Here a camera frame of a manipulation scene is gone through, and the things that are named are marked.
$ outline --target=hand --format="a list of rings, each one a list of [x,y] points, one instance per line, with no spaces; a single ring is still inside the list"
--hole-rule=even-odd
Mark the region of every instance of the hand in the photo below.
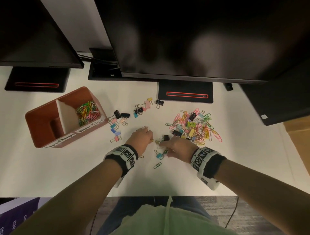
[[[161,142],[159,146],[168,148],[168,157],[175,157],[186,163],[191,163],[193,153],[199,149],[194,143],[178,136],[173,136],[169,141]]]
[[[125,144],[129,144],[137,151],[139,157],[145,152],[148,144],[152,143],[153,132],[148,128],[140,128],[136,130]]]

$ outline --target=jeans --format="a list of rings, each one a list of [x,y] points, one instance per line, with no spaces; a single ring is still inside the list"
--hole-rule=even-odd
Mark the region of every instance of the jeans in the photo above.
[[[127,215],[134,215],[145,204],[152,206],[166,206],[169,197],[121,197],[115,208],[101,226],[98,235],[108,235],[117,229]],[[210,215],[200,205],[195,197],[172,197],[171,207],[191,211],[211,219]]]

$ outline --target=gray carpet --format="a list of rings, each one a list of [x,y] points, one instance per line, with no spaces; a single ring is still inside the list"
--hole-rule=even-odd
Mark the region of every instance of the gray carpet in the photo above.
[[[115,207],[118,197],[107,197],[99,208],[91,235],[96,235],[99,228]],[[211,196],[196,197],[205,210],[211,215],[214,223],[225,227],[236,206],[237,197],[234,196]],[[85,230],[85,235],[90,234],[91,223]],[[239,199],[238,207],[228,224],[228,229],[240,235],[285,235],[278,228],[273,226],[260,216],[245,201]]]

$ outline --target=desk surface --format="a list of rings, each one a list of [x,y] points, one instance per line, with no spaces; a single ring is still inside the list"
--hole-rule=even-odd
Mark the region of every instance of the desk surface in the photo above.
[[[206,145],[228,159],[310,192],[310,177],[282,124],[264,126],[249,100],[237,84],[227,92],[221,83],[214,83],[214,103],[200,104],[165,101],[156,109],[151,106],[138,118],[127,119],[121,126],[122,141],[110,143],[114,137],[105,125],[61,149],[37,149],[33,145],[24,115],[62,94],[5,91],[11,68],[0,67],[0,100],[4,111],[0,116],[0,197],[52,197],[98,165],[103,156],[123,144],[131,133],[149,126],[154,139],[169,133],[171,123],[180,110],[196,108],[211,113],[210,122],[223,142],[213,138]],[[133,113],[135,104],[149,97],[156,98],[156,82],[112,82],[87,80],[89,63],[84,69],[72,69],[66,93],[87,86],[98,98],[106,114],[114,110]],[[155,143],[148,146],[118,188],[108,196],[210,196],[234,195],[220,185],[211,191],[197,177],[195,170],[177,159],[164,158],[162,165],[155,157]]]

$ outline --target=black monitor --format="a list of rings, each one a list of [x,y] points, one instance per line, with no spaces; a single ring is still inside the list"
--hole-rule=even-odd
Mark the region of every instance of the black monitor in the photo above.
[[[310,1],[95,3],[124,77],[263,83],[310,55]]]
[[[14,66],[6,90],[63,92],[68,68],[84,64],[40,0],[0,7],[0,66]]]

